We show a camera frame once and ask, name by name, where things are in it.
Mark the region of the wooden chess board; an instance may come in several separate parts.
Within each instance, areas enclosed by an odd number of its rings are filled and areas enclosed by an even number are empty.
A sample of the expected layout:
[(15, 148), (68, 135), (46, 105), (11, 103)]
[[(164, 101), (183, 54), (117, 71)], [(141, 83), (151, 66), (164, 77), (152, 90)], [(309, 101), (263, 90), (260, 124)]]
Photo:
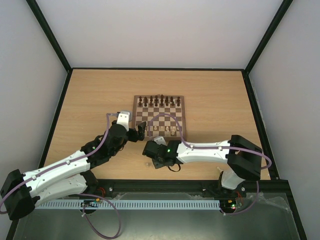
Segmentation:
[[(142, 97), (142, 106), (139, 106), (139, 97)], [(153, 96), (153, 106), (150, 106), (150, 96)], [(174, 106), (171, 106), (171, 97), (174, 97)], [(148, 98), (147, 106), (144, 106), (144, 97)], [(177, 106), (177, 98), (180, 97), (180, 106)], [(155, 138), (158, 136), (164, 137), (166, 141), (180, 140), (181, 137), (187, 138), (186, 129), (186, 111), (185, 111), (185, 99), (182, 95), (164, 95), (163, 106), (160, 106), (161, 95), (158, 94), (158, 106), (155, 106), (155, 95), (135, 95), (133, 98), (133, 110), (131, 127), (137, 127), (139, 123), (146, 122), (147, 124), (152, 121), (151, 126), (145, 128), (145, 140), (149, 137)]]

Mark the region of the black aluminium mounting rail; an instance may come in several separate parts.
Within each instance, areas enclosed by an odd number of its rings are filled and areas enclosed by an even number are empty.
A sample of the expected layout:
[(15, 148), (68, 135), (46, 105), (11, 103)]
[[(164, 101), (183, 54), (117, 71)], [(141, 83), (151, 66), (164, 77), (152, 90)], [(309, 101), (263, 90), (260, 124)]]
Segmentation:
[(293, 196), (287, 180), (244, 181), (235, 190), (220, 186), (218, 180), (119, 180), (99, 179), (96, 193), (104, 197), (115, 197), (124, 193), (183, 193), (199, 195), (216, 200), (233, 200), (244, 198), (246, 194), (255, 193), (285, 194)]

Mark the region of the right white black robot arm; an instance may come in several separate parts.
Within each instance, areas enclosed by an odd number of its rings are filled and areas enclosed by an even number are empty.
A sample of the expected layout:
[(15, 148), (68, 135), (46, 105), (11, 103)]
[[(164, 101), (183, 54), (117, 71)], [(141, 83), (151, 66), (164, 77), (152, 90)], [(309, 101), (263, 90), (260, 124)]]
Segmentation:
[(229, 196), (244, 181), (261, 179), (262, 149), (240, 135), (213, 143), (192, 143), (156, 137), (147, 141), (142, 154), (152, 160), (155, 169), (174, 165), (208, 162), (227, 164), (218, 183), (218, 191)]

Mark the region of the metal front plate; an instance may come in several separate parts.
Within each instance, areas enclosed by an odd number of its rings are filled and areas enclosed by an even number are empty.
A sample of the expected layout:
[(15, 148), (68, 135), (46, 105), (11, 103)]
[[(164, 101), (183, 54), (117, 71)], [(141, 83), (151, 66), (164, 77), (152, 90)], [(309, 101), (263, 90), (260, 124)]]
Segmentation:
[[(186, 194), (128, 193), (113, 200), (212, 200)], [(282, 197), (244, 200), (248, 210), (35, 209), (13, 225), (9, 240), (297, 240), (292, 212)]]

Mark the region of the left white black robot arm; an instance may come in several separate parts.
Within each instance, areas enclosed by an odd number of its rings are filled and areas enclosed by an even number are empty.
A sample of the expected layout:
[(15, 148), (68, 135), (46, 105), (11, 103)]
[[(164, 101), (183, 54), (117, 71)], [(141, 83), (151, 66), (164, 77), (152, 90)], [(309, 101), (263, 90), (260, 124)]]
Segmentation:
[(113, 122), (103, 135), (60, 161), (25, 173), (11, 171), (0, 189), (0, 205), (5, 207), (0, 213), (18, 220), (50, 200), (93, 193), (98, 181), (91, 170), (107, 163), (127, 142), (143, 141), (146, 125), (143, 121), (137, 128), (126, 129)]

